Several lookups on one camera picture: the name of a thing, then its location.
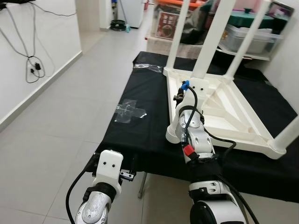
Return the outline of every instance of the tile floor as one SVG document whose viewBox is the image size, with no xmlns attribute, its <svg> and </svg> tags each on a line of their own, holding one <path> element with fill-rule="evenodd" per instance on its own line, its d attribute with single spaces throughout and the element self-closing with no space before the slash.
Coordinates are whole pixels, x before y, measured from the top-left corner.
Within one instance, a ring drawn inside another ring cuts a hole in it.
<svg viewBox="0 0 299 224">
<path fill-rule="evenodd" d="M 80 31 L 81 48 L 83 54 L 87 53 L 103 36 L 103 31 Z"/>
<path fill-rule="evenodd" d="M 140 29 L 129 34 L 107 32 L 0 133 L 1 224 L 69 223 L 66 192 L 101 142 L 133 59 L 146 49 L 144 36 L 152 9 L 150 6 Z M 124 182 L 109 213 L 109 224 L 189 223 L 192 203 L 187 182 L 149 175 L 145 194 L 138 199 L 141 180 L 142 173 L 138 173 L 133 183 Z M 91 175 L 85 174 L 74 188 L 70 198 L 73 214 L 91 181 Z M 298 204 L 245 197 L 261 224 L 299 222 Z M 260 209 L 266 206 L 268 213 Z"/>
</svg>

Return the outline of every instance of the black cloth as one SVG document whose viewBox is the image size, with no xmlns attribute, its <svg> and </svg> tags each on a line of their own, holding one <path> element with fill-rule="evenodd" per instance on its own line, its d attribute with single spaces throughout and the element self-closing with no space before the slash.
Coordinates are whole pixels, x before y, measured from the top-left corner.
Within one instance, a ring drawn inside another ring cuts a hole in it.
<svg viewBox="0 0 299 224">
<path fill-rule="evenodd" d="M 141 52 L 134 63 L 165 66 L 166 61 L 167 56 Z M 224 74 L 227 68 L 215 65 L 217 63 L 214 60 L 208 72 Z M 192 70 L 194 65 L 194 60 L 177 58 L 175 68 Z M 263 79 L 259 71 L 240 66 L 234 82 L 275 137 L 297 114 L 277 89 L 265 84 Z M 145 109 L 147 115 L 142 119 L 132 117 L 129 124 L 124 124 L 114 122 L 114 114 L 97 152 L 105 149 L 121 152 L 125 169 L 131 168 L 134 157 L 137 171 L 189 180 L 180 144 L 171 144 L 165 139 L 170 123 L 166 77 L 148 69 L 134 69 L 120 104 L 124 99 L 136 100 L 136 107 Z M 214 148 L 216 153 L 224 151 L 221 147 Z M 227 157 L 223 174 L 240 192 L 299 202 L 299 139 L 279 160 L 233 150 Z"/>
</svg>

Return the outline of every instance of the box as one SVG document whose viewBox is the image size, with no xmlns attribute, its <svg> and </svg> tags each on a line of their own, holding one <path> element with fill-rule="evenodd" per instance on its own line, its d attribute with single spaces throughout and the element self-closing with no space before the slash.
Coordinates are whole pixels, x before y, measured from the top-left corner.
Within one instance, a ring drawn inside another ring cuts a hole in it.
<svg viewBox="0 0 299 224">
<path fill-rule="evenodd" d="M 159 12 L 156 37 L 172 40 L 177 27 L 179 14 Z"/>
<path fill-rule="evenodd" d="M 248 28 L 237 28 L 227 25 L 220 43 L 226 49 L 237 52 L 241 46 Z M 281 35 L 271 34 L 271 29 L 259 29 L 255 34 L 246 54 L 268 54 L 283 39 Z"/>
</svg>

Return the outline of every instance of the plastic storage box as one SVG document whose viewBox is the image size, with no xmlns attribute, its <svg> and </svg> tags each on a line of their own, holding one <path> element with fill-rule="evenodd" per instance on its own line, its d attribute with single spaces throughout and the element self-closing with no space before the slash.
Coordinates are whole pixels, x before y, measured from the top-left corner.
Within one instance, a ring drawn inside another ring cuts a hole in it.
<svg viewBox="0 0 299 224">
<path fill-rule="evenodd" d="M 221 45 L 228 50 L 237 52 L 248 29 L 227 25 L 220 41 Z M 281 35 L 271 34 L 271 29 L 259 29 L 246 53 L 270 55 L 271 51 L 282 39 Z"/>
</svg>

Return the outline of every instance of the power cable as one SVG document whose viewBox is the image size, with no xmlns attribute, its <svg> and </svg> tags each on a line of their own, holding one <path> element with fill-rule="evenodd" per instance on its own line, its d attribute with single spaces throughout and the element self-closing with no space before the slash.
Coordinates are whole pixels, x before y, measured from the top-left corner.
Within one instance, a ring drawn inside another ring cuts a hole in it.
<svg viewBox="0 0 299 224">
<path fill-rule="evenodd" d="M 17 35 L 18 35 L 18 37 L 19 37 L 19 39 L 20 39 L 20 41 L 21 41 L 21 43 L 22 43 L 22 46 L 23 46 L 23 48 L 24 48 L 24 50 L 25 50 L 25 54 L 19 52 L 19 51 L 13 46 L 13 44 L 11 43 L 11 41 L 9 40 L 9 38 L 7 37 L 7 35 L 6 35 L 6 34 L 4 33 L 4 31 L 0 28 L 0 32 L 2 33 L 2 35 L 4 36 L 4 38 L 6 39 L 6 41 L 8 42 L 8 44 L 11 46 L 11 48 L 12 48 L 17 54 L 19 54 L 19 55 L 24 56 L 24 57 L 27 58 L 27 60 L 26 60 L 26 67 L 25 67 L 25 80 L 26 80 L 27 83 L 35 83 L 35 82 L 37 82 L 37 81 L 39 80 L 39 78 L 45 77 L 45 75 L 46 75 L 46 72 L 45 72 L 45 69 L 44 69 L 43 62 L 41 61 L 40 58 L 38 58 L 38 57 L 35 56 L 35 54 L 36 54 L 36 10 L 35 10 L 35 7 L 34 7 L 34 6 L 32 6 L 32 9 L 33 9 L 33 55 L 29 56 L 29 52 L 28 52 L 28 49 L 27 49 L 27 47 L 26 47 L 26 44 L 25 44 L 25 42 L 24 42 L 24 40 L 23 40 L 23 38 L 22 38 L 22 36 L 21 36 L 21 34 L 20 34 L 20 32 L 19 32 L 19 29 L 18 29 L 18 27 L 17 27 L 17 25 L 16 25 L 15 19 L 14 19 L 13 15 L 12 15 L 11 11 L 9 10 L 9 8 L 7 8 L 7 12 L 8 12 L 8 14 L 9 14 L 9 16 L 10 16 L 12 22 L 13 22 L 14 28 L 15 28 L 15 30 L 16 30 L 16 32 L 17 32 Z M 33 64 L 33 63 L 31 62 L 31 59 L 33 59 L 33 58 L 37 59 L 38 62 L 36 62 L 35 64 Z M 37 70 L 37 75 L 34 73 L 34 70 L 33 70 L 33 69 L 30 70 L 31 73 L 37 78 L 37 79 L 34 80 L 34 81 L 29 81 L 29 80 L 28 80 L 28 65 L 29 65 L 29 64 L 31 64 L 31 66 L 34 67 L 34 68 Z M 42 70 L 42 71 L 43 71 L 43 75 L 42 75 L 42 76 L 40 75 L 39 70 Z"/>
<path fill-rule="evenodd" d="M 242 197 L 242 195 L 240 194 L 240 192 L 234 188 L 234 186 L 228 182 L 226 179 L 224 179 L 223 176 L 218 175 L 217 176 L 223 183 L 225 183 L 226 185 L 228 185 L 228 187 L 236 194 L 236 196 L 240 199 L 240 201 L 243 203 L 243 205 L 245 206 L 245 208 L 247 209 L 248 213 L 250 214 L 250 216 L 252 217 L 253 221 L 255 224 L 259 224 L 256 216 L 254 215 L 253 211 L 251 210 L 250 206 L 247 204 L 247 202 L 245 201 L 245 199 Z"/>
<path fill-rule="evenodd" d="M 188 129 L 188 127 L 189 127 L 189 125 L 190 125 L 190 122 L 191 122 L 191 120 L 192 120 L 192 118 L 193 118 L 193 116 L 194 116 L 194 114 L 195 114 L 195 111 L 196 111 L 196 108 L 197 108 L 197 102 L 198 102 L 198 99 L 197 99 L 197 94 L 196 94 L 196 92 L 194 91 L 194 89 L 192 88 L 192 87 L 190 87 L 189 85 L 186 85 L 186 87 L 193 93 L 193 95 L 194 95 L 194 106 L 193 106 L 193 109 L 192 109 L 192 112 L 191 112 L 191 115 L 190 115 L 190 117 L 189 117 L 189 119 L 188 119 L 188 121 L 187 121 L 187 124 L 186 124 L 186 126 L 185 126 L 185 129 L 187 130 Z"/>
<path fill-rule="evenodd" d="M 34 5 L 35 7 L 37 7 L 37 8 L 39 8 L 39 9 L 43 10 L 44 12 L 46 12 L 46 13 L 51 13 L 51 14 L 53 14 L 53 15 L 69 17 L 69 16 L 72 16 L 72 15 L 77 14 L 77 13 L 73 13 L 73 14 L 70 14 L 70 15 L 56 14 L 56 13 L 54 13 L 54 12 L 51 12 L 51 11 L 48 11 L 48 10 L 44 10 L 42 7 L 40 7 L 39 5 L 37 5 L 37 4 L 33 3 L 33 2 L 29 2 L 29 3 L 30 3 L 31 5 Z"/>
<path fill-rule="evenodd" d="M 65 198 L 65 207 L 66 207 L 66 213 L 70 219 L 71 224 L 75 224 L 75 221 L 71 215 L 71 209 L 70 209 L 70 195 L 71 192 L 73 190 L 73 188 L 75 187 L 75 185 L 77 184 L 77 182 L 80 180 L 80 178 L 83 176 L 83 174 L 85 172 L 87 172 L 87 170 L 92 169 L 94 167 L 95 162 L 98 160 L 98 157 L 95 156 L 95 154 L 92 155 L 92 157 L 90 158 L 90 160 L 88 161 L 88 163 L 85 165 L 84 169 L 81 171 L 81 173 L 76 177 L 76 179 L 74 180 L 74 182 L 71 184 L 69 190 L 67 191 L 66 194 L 66 198 Z"/>
<path fill-rule="evenodd" d="M 54 63 L 53 58 L 50 56 L 49 52 L 47 51 L 46 47 L 43 45 L 42 41 L 39 39 L 38 37 L 38 32 L 36 31 L 36 39 L 38 40 L 39 44 L 41 45 L 41 47 L 43 48 L 43 50 L 46 52 L 46 55 L 48 56 L 48 58 L 50 59 L 52 65 L 53 65 L 53 72 L 51 75 L 47 76 L 47 77 L 51 77 L 54 75 L 55 71 L 56 71 L 56 66 Z"/>
<path fill-rule="evenodd" d="M 208 133 L 208 135 L 210 137 L 212 137 L 213 139 L 216 139 L 218 141 L 224 141 L 224 142 L 228 142 L 228 143 L 232 143 L 232 145 L 223 153 L 222 155 L 222 159 L 221 159 L 221 163 L 222 165 L 224 164 L 225 162 L 225 159 L 226 159 L 226 156 L 234 149 L 234 147 L 236 147 L 237 143 L 233 140 L 229 140 L 229 139 L 222 139 L 222 138 L 218 138 L 214 135 L 212 135 L 211 133 L 209 133 L 206 128 L 205 128 L 205 132 Z"/>
</svg>

